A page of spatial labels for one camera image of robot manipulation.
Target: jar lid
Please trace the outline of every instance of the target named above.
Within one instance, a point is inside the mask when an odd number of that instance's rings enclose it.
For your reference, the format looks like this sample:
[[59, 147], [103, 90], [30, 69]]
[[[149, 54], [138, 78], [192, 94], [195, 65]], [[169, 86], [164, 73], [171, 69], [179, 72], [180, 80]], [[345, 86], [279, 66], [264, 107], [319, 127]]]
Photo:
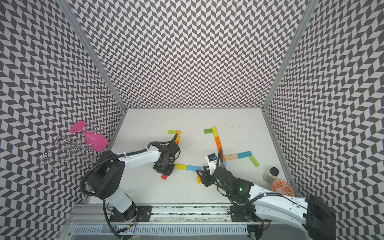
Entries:
[[271, 168], [271, 169], [269, 170], [269, 172], [270, 172], [272, 175], [274, 175], [274, 176], [279, 175], [279, 169], [277, 169], [277, 168], [275, 168], [275, 167]]

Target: white table surface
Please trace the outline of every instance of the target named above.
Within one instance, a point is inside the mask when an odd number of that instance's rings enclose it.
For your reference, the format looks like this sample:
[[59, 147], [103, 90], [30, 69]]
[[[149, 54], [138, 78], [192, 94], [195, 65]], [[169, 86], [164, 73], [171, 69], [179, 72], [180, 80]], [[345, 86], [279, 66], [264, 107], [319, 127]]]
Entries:
[[[217, 155], [213, 134], [204, 129], [215, 126], [224, 155], [251, 151], [260, 166], [251, 160], [227, 161], [227, 170], [235, 177], [251, 181], [266, 189], [263, 173], [271, 167], [280, 171], [278, 179], [286, 180], [261, 109], [135, 109], [128, 110], [112, 147], [114, 153], [132, 152], [145, 148], [151, 141], [169, 141], [169, 129], [180, 130], [180, 157], [175, 163], [206, 166], [204, 157]], [[228, 203], [215, 186], [197, 183], [197, 174], [174, 169], [167, 180], [153, 170], [153, 163], [125, 169], [120, 187], [138, 204], [155, 203]], [[90, 197], [90, 204], [102, 203]]]

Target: glass jar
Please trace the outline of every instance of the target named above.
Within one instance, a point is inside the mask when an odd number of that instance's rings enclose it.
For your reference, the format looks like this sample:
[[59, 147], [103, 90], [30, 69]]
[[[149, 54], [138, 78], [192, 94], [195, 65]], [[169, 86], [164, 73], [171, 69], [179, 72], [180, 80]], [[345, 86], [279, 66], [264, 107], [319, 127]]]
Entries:
[[277, 175], [279, 175], [279, 169], [273, 167], [265, 171], [263, 180], [266, 181], [267, 183], [272, 183], [277, 179]]

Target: blue block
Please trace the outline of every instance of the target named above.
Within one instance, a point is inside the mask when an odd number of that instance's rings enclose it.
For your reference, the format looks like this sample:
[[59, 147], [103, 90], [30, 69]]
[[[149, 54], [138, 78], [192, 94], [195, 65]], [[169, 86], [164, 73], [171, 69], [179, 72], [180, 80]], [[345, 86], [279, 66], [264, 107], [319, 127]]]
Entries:
[[196, 172], [196, 170], [201, 170], [201, 167], [195, 167], [195, 166], [187, 165], [187, 171]]
[[251, 153], [251, 151], [248, 151], [248, 152], [238, 153], [237, 155], [239, 156], [239, 158], [244, 158], [244, 157], [252, 156], [252, 153]]

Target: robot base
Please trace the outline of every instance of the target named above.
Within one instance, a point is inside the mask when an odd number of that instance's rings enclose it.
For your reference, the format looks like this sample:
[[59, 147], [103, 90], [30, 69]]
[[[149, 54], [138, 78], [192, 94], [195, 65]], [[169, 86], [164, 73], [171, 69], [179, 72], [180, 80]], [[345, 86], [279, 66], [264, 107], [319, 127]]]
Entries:
[[124, 213], [120, 213], [116, 208], [112, 209], [111, 216], [109, 217], [110, 222], [134, 222], [136, 212], [137, 218], [136, 222], [149, 222], [151, 217], [152, 206], [136, 206], [133, 204], [128, 210]]

